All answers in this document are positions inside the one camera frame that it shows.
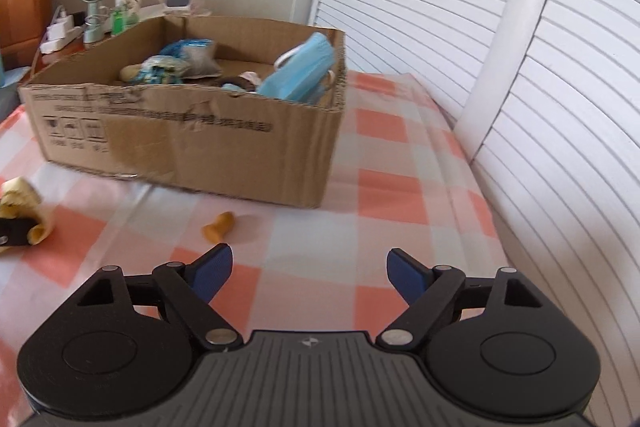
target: checkered tablecloth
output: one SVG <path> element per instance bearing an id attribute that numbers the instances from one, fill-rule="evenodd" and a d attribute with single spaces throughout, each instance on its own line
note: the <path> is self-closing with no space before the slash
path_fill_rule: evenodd
<path id="1" fill-rule="evenodd" d="M 29 413 L 15 376 L 22 343 L 96 269 L 149 273 L 207 251 L 200 229 L 238 216 L 226 240 L 231 278 L 212 306 L 252 330 L 369 330 L 404 304 L 385 258 L 492 277 L 506 260 L 490 211 L 443 116 L 410 76 L 351 73 L 322 207 L 300 210 L 114 181 L 46 163 L 19 109 L 0 124 L 0 182 L 25 176 L 56 227 L 37 247 L 0 256 L 0 426 Z"/>

